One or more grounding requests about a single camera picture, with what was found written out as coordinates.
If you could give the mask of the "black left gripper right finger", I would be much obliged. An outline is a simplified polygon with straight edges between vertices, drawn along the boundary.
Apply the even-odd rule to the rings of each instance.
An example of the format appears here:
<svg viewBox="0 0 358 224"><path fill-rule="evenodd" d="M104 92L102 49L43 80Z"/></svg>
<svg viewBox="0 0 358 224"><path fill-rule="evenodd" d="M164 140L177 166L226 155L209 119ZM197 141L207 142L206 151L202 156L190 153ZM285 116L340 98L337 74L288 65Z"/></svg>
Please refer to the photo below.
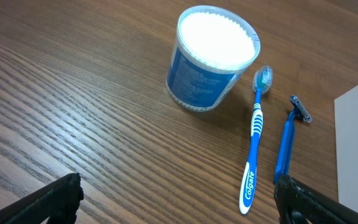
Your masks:
<svg viewBox="0 0 358 224"><path fill-rule="evenodd" d="M273 196L280 223L358 224L358 213L290 175L281 175Z"/></svg>

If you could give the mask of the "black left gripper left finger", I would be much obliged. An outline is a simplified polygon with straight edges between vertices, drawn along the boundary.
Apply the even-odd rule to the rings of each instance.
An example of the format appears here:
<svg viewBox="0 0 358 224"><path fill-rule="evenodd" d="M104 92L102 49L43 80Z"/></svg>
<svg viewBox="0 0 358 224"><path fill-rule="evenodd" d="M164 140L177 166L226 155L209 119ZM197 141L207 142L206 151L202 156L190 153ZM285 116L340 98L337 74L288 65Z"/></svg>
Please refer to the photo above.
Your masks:
<svg viewBox="0 0 358 224"><path fill-rule="evenodd" d="M0 210L0 224L74 224L84 199L79 173L67 174Z"/></svg>

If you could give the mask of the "blue disposable razor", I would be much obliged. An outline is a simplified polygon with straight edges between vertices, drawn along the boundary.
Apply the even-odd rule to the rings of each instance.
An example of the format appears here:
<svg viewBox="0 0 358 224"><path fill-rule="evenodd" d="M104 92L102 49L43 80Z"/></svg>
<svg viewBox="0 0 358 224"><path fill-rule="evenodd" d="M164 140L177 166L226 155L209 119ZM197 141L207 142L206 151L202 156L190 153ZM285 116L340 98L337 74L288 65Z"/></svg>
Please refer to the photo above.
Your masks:
<svg viewBox="0 0 358 224"><path fill-rule="evenodd" d="M281 175L288 174L289 171L291 152L296 131L295 119L300 118L306 123L310 123L313 120L310 113L307 111L306 107L303 105L298 96L292 95L290 97L290 102L292 103L294 109L288 114L287 120L285 121L283 127L282 139L280 142L275 173L273 177L274 185L278 182L278 179Z"/></svg>

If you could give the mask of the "cotton swab tub blue label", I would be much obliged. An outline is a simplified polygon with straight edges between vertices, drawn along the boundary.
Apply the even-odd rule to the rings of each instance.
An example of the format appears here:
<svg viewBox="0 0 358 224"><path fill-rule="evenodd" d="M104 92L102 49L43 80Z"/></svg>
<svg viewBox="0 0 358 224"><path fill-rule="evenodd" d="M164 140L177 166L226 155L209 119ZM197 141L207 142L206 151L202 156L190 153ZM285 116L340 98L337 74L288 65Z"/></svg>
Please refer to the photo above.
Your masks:
<svg viewBox="0 0 358 224"><path fill-rule="evenodd" d="M166 78L168 94L197 112L217 107L261 50L255 29L216 6L182 12Z"/></svg>

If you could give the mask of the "blue white toothbrush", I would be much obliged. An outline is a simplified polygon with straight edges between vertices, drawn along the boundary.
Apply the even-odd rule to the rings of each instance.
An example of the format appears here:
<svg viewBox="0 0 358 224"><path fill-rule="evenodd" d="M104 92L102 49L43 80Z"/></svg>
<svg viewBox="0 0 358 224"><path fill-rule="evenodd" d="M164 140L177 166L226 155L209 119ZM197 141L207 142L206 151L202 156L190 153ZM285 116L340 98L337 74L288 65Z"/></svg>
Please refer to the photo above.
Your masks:
<svg viewBox="0 0 358 224"><path fill-rule="evenodd" d="M264 125L261 101L262 95L268 92L272 82L273 70L268 65L262 66L254 75L252 87L255 92L255 101L250 124L250 148L239 195L239 210L243 215L249 212L255 195L257 185L257 155Z"/></svg>

